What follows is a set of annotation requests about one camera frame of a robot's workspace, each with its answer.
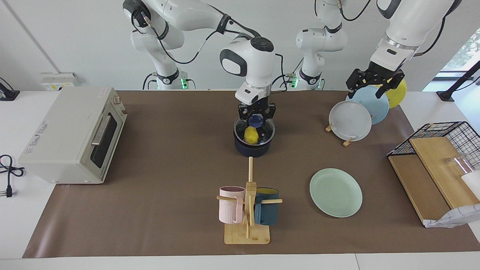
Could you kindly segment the brown table mat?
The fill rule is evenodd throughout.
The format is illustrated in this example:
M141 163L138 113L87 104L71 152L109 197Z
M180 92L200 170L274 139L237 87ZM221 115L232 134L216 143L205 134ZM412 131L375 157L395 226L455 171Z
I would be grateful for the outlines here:
M343 147L324 129L343 91L273 94L276 133L253 179L279 190L266 245L226 245L221 186L243 186L248 159L234 147L231 91L123 91L127 120L105 182L56 186L25 258L348 254L479 251L467 225L425 228L386 155L413 129L401 108ZM331 217L310 196L312 176L337 168L362 190L360 210Z

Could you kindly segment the dark teal mug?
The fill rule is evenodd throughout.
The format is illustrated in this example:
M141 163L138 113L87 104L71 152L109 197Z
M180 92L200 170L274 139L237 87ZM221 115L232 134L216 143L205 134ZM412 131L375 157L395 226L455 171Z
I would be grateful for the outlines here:
M269 187L258 187L254 201L254 222L272 226L278 222L278 204L263 204L263 200L279 198L279 191Z

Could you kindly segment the mint green plate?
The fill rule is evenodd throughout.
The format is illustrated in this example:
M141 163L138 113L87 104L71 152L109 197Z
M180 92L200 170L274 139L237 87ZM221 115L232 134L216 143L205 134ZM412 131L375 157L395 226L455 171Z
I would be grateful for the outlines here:
M331 217L353 216L362 206L360 185L353 176L341 169L317 171L310 180L309 190L317 208Z

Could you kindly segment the dark blue saucepan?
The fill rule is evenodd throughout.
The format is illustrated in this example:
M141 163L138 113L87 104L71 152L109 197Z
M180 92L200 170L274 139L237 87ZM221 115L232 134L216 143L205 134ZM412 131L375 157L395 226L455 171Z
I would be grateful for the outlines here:
M264 154L266 154L266 152L269 150L270 148L270 145L271 145L271 142L266 145L266 146L260 146L260 147L248 147L240 142L238 142L235 138L234 138L234 145L235 145L235 148L237 149L237 151L243 155L243 156L246 156L246 157L254 157L254 158L257 158L257 157L260 157Z

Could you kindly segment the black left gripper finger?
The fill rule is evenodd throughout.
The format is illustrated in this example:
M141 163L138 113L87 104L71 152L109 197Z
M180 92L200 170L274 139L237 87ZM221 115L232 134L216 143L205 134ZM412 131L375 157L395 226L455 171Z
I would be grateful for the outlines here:
M360 69L355 69L346 80L346 87L349 90L348 98L353 99L355 93L367 86L366 83L366 72Z
M396 89L404 79L405 74L403 71L396 72L392 78L384 79L380 84L377 92L375 93L375 97L380 99L386 91L391 89Z

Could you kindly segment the wooden plate rack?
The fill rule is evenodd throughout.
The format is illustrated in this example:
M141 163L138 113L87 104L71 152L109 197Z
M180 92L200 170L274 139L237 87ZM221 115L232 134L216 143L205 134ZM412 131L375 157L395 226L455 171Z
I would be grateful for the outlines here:
M349 131L346 131L344 128L338 124L335 124L334 122L329 123L324 130L326 133L333 132L337 137L343 139L342 145L344 147L348 147L353 142L353 139L357 138L356 135L352 135Z

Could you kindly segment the black desk mount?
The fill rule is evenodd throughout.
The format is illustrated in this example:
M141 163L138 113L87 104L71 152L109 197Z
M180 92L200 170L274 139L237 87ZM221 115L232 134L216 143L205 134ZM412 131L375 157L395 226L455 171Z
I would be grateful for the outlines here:
M14 101L20 94L5 79L0 77L0 101Z

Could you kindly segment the clear drinking glass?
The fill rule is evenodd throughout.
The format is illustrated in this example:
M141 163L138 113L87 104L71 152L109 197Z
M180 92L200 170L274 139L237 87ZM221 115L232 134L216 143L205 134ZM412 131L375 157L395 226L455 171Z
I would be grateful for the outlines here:
M458 154L454 157L448 157L445 161L453 169L461 172L462 175L472 173L476 171L472 162L470 161L471 156L469 154Z

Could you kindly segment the brown wooden board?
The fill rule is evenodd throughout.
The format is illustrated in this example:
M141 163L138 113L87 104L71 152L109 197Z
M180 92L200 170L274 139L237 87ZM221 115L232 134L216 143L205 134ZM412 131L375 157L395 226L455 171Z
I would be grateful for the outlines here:
M435 228L435 222L451 210L420 158L413 155L388 157L420 222Z

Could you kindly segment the wooden mug rack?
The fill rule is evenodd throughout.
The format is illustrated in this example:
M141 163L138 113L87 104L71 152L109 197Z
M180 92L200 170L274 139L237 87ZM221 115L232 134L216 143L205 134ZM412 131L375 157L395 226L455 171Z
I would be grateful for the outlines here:
M254 222L254 201L257 183L253 180L254 158L248 158L248 178L245 186L244 218L240 224L224 224L223 242L227 245L266 245L270 242L270 227ZM217 200L233 201L218 195Z

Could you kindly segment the glass lid blue knob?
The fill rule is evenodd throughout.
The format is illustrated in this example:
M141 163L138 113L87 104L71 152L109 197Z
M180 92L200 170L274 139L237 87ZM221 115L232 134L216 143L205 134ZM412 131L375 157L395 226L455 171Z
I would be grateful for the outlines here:
M259 142L257 145L249 145L244 141L244 131L248 126L252 126L257 129L259 134ZM269 118L265 120L261 115L254 114L247 121L242 121L237 118L234 122L233 137L240 143L248 147L260 147L268 145L274 138L276 133L276 126L274 121Z

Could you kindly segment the light blue plate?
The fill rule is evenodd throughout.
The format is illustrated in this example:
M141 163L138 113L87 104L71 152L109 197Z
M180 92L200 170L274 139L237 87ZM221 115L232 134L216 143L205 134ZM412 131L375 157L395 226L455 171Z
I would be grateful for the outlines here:
M355 95L352 99L346 96L347 101L358 102L367 109L371 115L373 125L386 118L389 112L389 99L385 94L378 99L376 96L377 91L377 87L368 85L355 92Z

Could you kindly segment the light wooden board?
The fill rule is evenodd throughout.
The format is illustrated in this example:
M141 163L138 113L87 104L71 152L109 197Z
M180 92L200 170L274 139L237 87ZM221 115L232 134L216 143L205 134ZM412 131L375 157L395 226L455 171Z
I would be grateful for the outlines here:
M451 161L459 152L447 137L413 138L409 143L451 209L480 203L462 180L463 171Z

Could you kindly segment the yellow lemon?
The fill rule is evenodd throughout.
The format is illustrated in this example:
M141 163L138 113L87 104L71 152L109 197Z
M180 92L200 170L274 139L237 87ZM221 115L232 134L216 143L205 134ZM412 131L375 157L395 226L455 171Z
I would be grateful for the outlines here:
M244 141L249 145L257 145L259 142L259 134L257 129L252 126L248 126L244 131Z

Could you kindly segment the grey plate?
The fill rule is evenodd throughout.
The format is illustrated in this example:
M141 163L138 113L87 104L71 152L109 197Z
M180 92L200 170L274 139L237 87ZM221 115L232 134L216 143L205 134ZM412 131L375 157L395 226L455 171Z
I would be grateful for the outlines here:
M335 104L328 121L330 130L345 142L363 140L372 128L372 118L365 106L349 100Z

